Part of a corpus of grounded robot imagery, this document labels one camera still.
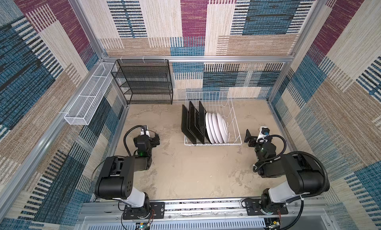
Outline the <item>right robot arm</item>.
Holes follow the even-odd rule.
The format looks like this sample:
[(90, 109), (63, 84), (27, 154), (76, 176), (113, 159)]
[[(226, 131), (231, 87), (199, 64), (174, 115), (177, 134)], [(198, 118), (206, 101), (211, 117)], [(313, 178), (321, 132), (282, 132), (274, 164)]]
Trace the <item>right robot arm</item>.
[(248, 213), (259, 209), (263, 215), (286, 214), (286, 205), (296, 200), (315, 197), (330, 188), (328, 174), (322, 162), (313, 154), (293, 151), (286, 153), (286, 140), (263, 126), (257, 136), (246, 132), (244, 142), (253, 147), (257, 162), (253, 172), (261, 178), (286, 177), (286, 181), (263, 191), (260, 199), (246, 200)]

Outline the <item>floral square plate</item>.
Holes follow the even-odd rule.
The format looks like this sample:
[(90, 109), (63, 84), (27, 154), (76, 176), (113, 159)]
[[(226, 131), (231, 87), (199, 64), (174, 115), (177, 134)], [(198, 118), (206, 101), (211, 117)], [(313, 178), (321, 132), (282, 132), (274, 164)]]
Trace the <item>floral square plate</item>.
[(198, 142), (201, 144), (205, 144), (205, 136), (201, 131), (201, 127), (199, 124), (199, 111), (196, 109), (194, 104), (189, 101), (189, 124), (190, 124), (190, 131), (195, 136), (196, 141), (194, 144), (197, 144)]

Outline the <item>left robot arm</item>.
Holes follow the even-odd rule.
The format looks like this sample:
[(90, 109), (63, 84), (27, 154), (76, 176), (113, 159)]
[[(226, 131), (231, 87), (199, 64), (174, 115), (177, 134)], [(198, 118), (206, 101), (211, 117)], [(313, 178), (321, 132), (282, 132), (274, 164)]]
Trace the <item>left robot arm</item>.
[[(127, 137), (135, 129), (139, 129), (140, 134), (133, 138), (137, 149), (131, 153)], [(150, 169), (152, 149), (160, 145), (160, 137), (157, 133), (151, 136), (146, 125), (137, 125), (125, 133), (123, 144), (128, 155), (107, 157), (103, 161), (93, 191), (98, 198), (124, 203), (122, 217), (125, 219), (147, 219), (153, 216), (154, 209), (148, 194), (134, 187), (134, 175)]]

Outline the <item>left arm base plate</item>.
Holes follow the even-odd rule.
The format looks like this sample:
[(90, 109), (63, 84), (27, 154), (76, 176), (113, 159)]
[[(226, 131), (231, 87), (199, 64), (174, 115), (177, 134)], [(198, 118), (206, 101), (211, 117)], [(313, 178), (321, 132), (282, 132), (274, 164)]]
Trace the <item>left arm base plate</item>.
[(150, 218), (163, 219), (165, 212), (165, 203), (164, 202), (152, 202), (149, 204), (144, 204), (140, 208), (131, 208), (125, 207), (122, 219), (123, 220), (148, 220)]

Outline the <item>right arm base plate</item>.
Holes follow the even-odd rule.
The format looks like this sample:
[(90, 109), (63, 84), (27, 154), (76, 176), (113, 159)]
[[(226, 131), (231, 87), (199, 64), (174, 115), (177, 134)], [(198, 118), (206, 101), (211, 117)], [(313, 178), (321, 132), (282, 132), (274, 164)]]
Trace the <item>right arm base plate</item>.
[(263, 201), (260, 198), (245, 198), (241, 201), (241, 206), (247, 211), (248, 216), (287, 215), (289, 213), (285, 204)]

